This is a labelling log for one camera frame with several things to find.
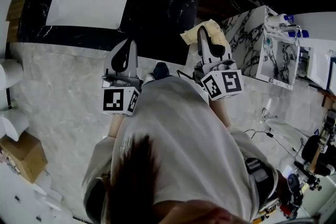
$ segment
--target black marble countertop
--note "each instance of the black marble countertop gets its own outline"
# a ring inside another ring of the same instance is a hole
[[[52,0],[26,0],[18,40],[111,50],[134,38],[138,55],[184,65],[189,50],[180,34],[194,26],[199,0],[127,0],[117,30],[46,26]]]

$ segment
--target shoe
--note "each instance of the shoe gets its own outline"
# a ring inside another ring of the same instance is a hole
[[[150,81],[155,81],[155,78],[154,78],[154,76],[153,76],[153,73],[149,73],[149,74],[147,75],[147,77],[146,77],[145,82],[147,83],[147,82],[150,82]]]

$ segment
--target towel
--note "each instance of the towel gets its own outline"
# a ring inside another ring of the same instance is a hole
[[[222,45],[224,47],[230,46],[219,24],[214,20],[202,22],[201,24],[181,34],[181,37],[183,38],[184,42],[187,43],[187,45],[197,42],[197,31],[201,26],[205,27],[213,44]]]

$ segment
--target dark hair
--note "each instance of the dark hair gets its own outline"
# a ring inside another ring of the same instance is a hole
[[[107,222],[152,223],[152,205],[159,167],[152,152],[153,141],[146,135],[132,139],[106,183]]]

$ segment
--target tile floor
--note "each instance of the tile floor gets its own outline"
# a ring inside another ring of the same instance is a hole
[[[12,43],[11,51],[24,66],[23,80],[10,89],[12,100],[28,115],[28,132],[42,141],[53,188],[75,216],[87,220],[80,187],[93,147],[111,122],[110,115],[100,113],[103,62],[109,52],[24,43]],[[192,74],[197,61],[197,48],[191,45],[186,66],[167,65],[171,74],[178,69]],[[155,65],[156,60],[139,57],[138,76],[144,79]],[[267,129],[261,110],[270,99],[272,111],[294,127],[314,131],[322,123],[323,96],[306,83],[296,81],[293,91],[249,77],[244,77],[244,84],[243,94],[226,100],[232,122],[241,130]],[[278,169],[292,163],[273,139],[260,133],[254,141]],[[279,141],[290,150],[286,141]]]

